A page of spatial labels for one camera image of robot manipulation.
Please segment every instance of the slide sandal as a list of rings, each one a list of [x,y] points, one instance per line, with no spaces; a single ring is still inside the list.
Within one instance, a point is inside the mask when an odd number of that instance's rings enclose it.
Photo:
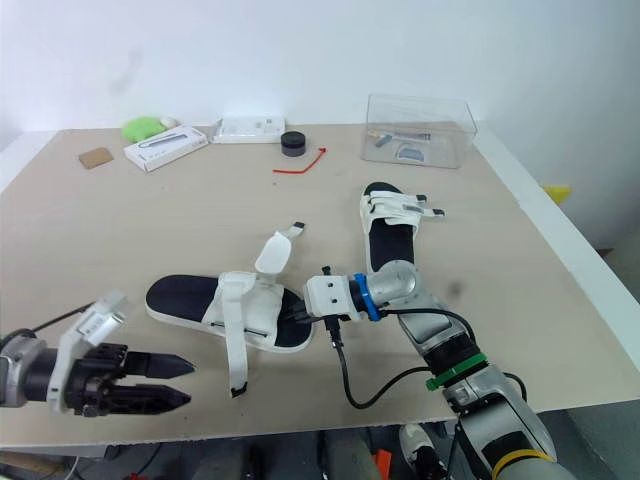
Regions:
[[[300,297],[276,282],[289,261],[293,239],[303,230],[304,223],[296,222],[275,232],[256,260],[255,273],[170,275],[147,292],[147,313],[152,318],[225,338],[232,397],[247,389],[247,344],[293,353],[311,341],[313,325],[296,323],[284,313]]]
[[[224,336],[224,324],[216,324],[212,329],[211,325],[202,321],[213,302],[217,288],[217,277],[169,275],[149,288],[146,298],[147,313],[161,322]],[[281,312],[296,305],[300,300],[298,295],[285,288]],[[302,350],[311,340],[311,334],[311,324],[287,321],[282,314],[278,315],[275,332],[245,326],[246,342],[271,352],[292,353]]]
[[[384,182],[365,188],[360,199],[360,218],[365,233],[367,273],[392,260],[414,263],[413,240],[422,217],[441,217],[444,211],[425,208],[425,195],[405,195]]]

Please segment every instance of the red wire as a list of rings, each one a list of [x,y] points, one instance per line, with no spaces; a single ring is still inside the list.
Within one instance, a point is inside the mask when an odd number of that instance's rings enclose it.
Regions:
[[[316,157],[316,159],[311,162],[309,165],[307,165],[307,167],[304,170],[280,170],[280,169],[274,169],[273,172],[274,173],[290,173],[292,175],[302,175],[303,173],[307,173],[309,170],[311,170],[311,167],[313,167],[316,163],[318,163],[318,160],[320,160],[320,158],[322,157],[322,155],[324,155],[327,152],[327,149],[325,147],[319,148],[318,151],[320,153],[318,153],[318,156]]]

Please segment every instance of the wooden table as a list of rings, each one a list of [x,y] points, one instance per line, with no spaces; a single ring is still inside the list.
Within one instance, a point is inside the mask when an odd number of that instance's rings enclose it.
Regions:
[[[425,193],[443,220],[424,221],[416,264],[427,284],[473,324],[482,350],[526,382],[536,410],[636,398],[640,373],[574,277],[474,150],[458,170],[359,158],[362,126],[305,126],[304,158],[278,145],[210,145],[150,174],[124,158],[118,130],[60,132],[1,197],[2,332],[35,326],[119,288],[134,305],[110,342],[173,352],[197,366],[166,383],[192,395],[161,416],[87,419],[44,403],[0,410],[0,446],[201,439],[435,421],[452,413],[412,375],[372,408],[346,401],[336,353],[318,328],[311,345],[282,355],[249,349],[249,389],[228,396],[224,340],[157,322],[144,295],[171,273],[251,271],[275,229],[304,221],[282,282],[300,290],[330,264],[362,271],[362,189],[382,180]],[[85,170],[79,153],[104,146],[115,160]],[[273,168],[306,165],[305,175]],[[51,345],[69,322],[42,332]],[[422,364],[395,319],[343,326],[352,388],[363,400],[390,377]]]

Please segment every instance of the clear plastic box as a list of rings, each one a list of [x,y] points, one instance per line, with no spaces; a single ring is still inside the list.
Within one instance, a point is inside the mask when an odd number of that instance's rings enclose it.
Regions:
[[[458,168],[476,132],[464,101],[370,95],[362,158]]]

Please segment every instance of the green object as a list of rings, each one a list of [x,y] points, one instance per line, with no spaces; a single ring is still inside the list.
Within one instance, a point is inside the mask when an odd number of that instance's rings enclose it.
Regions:
[[[122,136],[131,143],[138,143],[166,130],[156,117],[138,117],[122,127]]]
[[[442,372],[436,378],[430,378],[429,380],[427,380],[427,388],[429,389],[429,391],[433,392],[456,375],[460,375],[462,372],[466,372],[470,368],[475,367],[479,363],[485,362],[486,360],[487,356],[484,353],[476,353],[472,357],[469,357],[466,360],[461,361],[457,365],[454,365],[446,372]]]

